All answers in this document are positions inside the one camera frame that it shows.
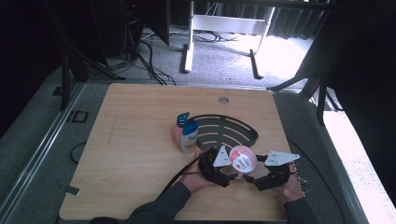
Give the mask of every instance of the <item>human hand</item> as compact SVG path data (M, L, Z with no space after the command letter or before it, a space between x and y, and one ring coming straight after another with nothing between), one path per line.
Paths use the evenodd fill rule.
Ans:
M196 150L194 154L194 158L197 158L201 155L203 151ZM180 182L183 183L191 193L195 193L196 191L203 189L207 186L213 185L212 182L207 181L200 173L200 169L198 167L198 161L196 161L185 174L180 178Z
M289 169L292 175L290 175L288 183L280 187L273 188L273 190L280 193L288 203L304 197L298 176L296 174L297 169L294 162L289 163Z

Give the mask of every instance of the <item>white bottle with blue label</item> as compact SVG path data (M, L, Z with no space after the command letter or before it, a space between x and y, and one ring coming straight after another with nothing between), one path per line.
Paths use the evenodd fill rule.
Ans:
M190 154L195 151L196 142L198 139L198 122L196 120L189 120L184 124L181 133L180 145L181 150L185 154Z

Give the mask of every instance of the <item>table hole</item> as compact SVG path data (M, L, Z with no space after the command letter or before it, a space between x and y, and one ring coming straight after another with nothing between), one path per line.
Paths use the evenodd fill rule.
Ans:
M225 96L221 96L221 97L219 98L219 102L220 102L222 105L227 105L228 103L230 103L230 100L229 100L227 97L225 97Z

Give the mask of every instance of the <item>person's right hand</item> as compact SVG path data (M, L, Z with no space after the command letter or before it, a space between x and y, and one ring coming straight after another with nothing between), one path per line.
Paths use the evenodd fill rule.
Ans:
M274 191L280 193L286 202L293 202L304 197L303 191L300 187L300 182L297 176L297 169L294 162L289 163L290 172L288 183L273 188Z

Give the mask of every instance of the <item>gray carpet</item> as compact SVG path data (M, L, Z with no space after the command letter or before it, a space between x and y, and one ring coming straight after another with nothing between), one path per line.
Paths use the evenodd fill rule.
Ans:
M159 41L149 42L154 51L153 64L172 76L177 81L177 85L233 85L262 89L289 79L286 74L272 78L276 76L276 73L270 68L267 72L265 68L261 70L262 74L266 74L265 79L255 79L252 75L249 57L227 46L230 43L197 43L193 71L190 74L184 74L180 69L180 63L183 44L186 41L187 38L183 36L172 37L171 47L166 47ZM146 46L142 45L139 51L145 58L149 57ZM120 62L120 59L114 59L114 57L109 60L113 60L111 62L114 63ZM127 77L124 82L155 83L147 71L139 67L142 67L142 64L136 62L135 66L120 73L120 76ZM2 201L18 179L18 174L28 162L51 121L57 116L61 101L59 96L52 96L52 92L55 87L60 86L59 80L60 71L58 70L46 80L25 111L0 140L2 164L0 177L5 180L0 185ZM113 80L109 80L104 75L91 74L88 84L84 86L82 94L73 107L74 111L89 113L87 122L69 121L64 124L8 223L55 223L58 221L58 212L64 199L64 193L59 188L69 184L76 169L76 164L69 157L70 150L88 139L107 86L111 82ZM300 90L303 85L304 83L297 83L291 88ZM353 223L329 157L324 150L329 143L323 142L320 138L319 133L325 130L319 130L313 118L312 108L310 108L313 105L300 94L293 92L278 93L275 95L275 100L285 133L297 144L295 146L290 142L291 151L302 155L298 160L298 168L301 177L310 183L311 190L306 197L320 223ZM75 149L76 159L82 150L83 145ZM59 220L59 223L82 224L88 221Z

